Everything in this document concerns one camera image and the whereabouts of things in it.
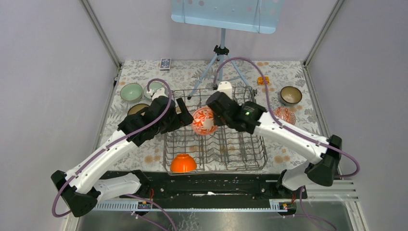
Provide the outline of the pink speckled bowl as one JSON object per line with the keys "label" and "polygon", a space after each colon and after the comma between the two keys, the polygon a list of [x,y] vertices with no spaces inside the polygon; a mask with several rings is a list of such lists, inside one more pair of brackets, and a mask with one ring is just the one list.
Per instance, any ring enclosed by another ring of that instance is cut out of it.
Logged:
{"label": "pink speckled bowl", "polygon": [[138,103],[138,104],[130,107],[130,109],[127,112],[127,115],[129,116],[129,115],[136,114],[137,112],[139,112],[140,110],[142,110],[142,109],[144,109],[146,107],[149,107],[149,105],[145,104],[145,103]]}

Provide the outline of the white red patterned bowl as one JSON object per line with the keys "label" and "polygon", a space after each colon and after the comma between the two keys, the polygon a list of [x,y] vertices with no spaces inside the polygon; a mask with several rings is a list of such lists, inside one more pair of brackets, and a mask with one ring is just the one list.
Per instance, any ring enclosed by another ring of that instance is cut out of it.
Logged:
{"label": "white red patterned bowl", "polygon": [[208,107],[201,107],[193,113],[192,130],[197,135],[211,135],[217,131],[218,126],[215,125],[213,111]]}

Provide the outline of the light green bowl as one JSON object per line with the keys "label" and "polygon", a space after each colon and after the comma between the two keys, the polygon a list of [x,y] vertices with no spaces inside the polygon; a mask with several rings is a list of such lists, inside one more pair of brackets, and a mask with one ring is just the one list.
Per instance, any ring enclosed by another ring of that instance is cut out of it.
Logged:
{"label": "light green bowl", "polygon": [[127,84],[121,89],[120,97],[128,103],[136,103],[143,97],[143,87],[138,83]]}

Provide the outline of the pale green checkered bowl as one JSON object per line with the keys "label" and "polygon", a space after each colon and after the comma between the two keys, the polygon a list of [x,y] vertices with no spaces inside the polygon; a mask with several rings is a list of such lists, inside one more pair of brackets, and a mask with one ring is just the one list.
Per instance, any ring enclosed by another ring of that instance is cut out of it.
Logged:
{"label": "pale green checkered bowl", "polygon": [[[165,86],[162,84],[162,83],[160,83],[160,82],[152,82],[151,84],[150,84],[150,90],[153,92],[153,93],[155,93],[158,89],[160,89],[160,88],[165,88]],[[143,95],[144,95],[144,97],[146,98],[146,99],[148,99],[148,100],[151,100],[152,99],[152,97],[151,97],[151,95],[149,94],[149,91],[148,91],[148,89],[147,89],[147,87],[144,87],[144,89],[143,89]]]}

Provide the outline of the orange bowl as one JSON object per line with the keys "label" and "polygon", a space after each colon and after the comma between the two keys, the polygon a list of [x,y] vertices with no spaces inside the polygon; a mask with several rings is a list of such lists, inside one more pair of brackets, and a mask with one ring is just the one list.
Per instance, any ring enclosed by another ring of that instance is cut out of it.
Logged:
{"label": "orange bowl", "polygon": [[170,171],[175,173],[186,173],[197,169],[196,161],[189,154],[178,154],[170,165]]}

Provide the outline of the blue white zigzag bowl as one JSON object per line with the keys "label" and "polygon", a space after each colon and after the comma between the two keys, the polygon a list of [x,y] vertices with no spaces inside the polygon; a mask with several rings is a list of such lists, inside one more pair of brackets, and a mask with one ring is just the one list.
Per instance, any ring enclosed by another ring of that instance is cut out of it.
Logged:
{"label": "blue white zigzag bowl", "polygon": [[296,124],[296,116],[294,112],[286,107],[278,107],[273,110],[274,115],[292,125]]}

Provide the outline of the dark brown patterned bowl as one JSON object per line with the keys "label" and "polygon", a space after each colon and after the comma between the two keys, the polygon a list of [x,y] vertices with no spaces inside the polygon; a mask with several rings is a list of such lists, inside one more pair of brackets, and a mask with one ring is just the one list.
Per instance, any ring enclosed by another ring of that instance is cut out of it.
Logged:
{"label": "dark brown patterned bowl", "polygon": [[285,105],[296,105],[303,99],[301,91],[293,86],[283,87],[279,97],[281,102]]}

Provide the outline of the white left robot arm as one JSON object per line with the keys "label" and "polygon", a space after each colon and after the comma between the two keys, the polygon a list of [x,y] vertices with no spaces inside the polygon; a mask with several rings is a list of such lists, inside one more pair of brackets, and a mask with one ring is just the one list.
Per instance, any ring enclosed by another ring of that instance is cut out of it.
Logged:
{"label": "white left robot arm", "polygon": [[135,147],[165,134],[190,125],[193,117],[182,98],[176,101],[159,96],[140,112],[128,115],[119,123],[111,137],[82,163],[71,170],[55,171],[51,180],[69,207],[69,213],[81,217],[96,204],[125,194],[143,198],[149,193],[146,178],[140,173],[103,180],[111,166]]}

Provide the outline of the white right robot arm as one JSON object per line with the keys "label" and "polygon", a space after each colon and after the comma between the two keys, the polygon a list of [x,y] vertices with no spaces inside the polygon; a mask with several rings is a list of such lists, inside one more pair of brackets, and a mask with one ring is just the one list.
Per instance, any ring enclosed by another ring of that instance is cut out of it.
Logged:
{"label": "white right robot arm", "polygon": [[288,198],[311,183],[332,186],[341,159],[339,137],[309,133],[276,118],[263,106],[254,102],[238,104],[220,91],[212,94],[206,105],[213,111],[216,124],[271,139],[306,159],[302,165],[282,171],[276,185],[278,196]]}

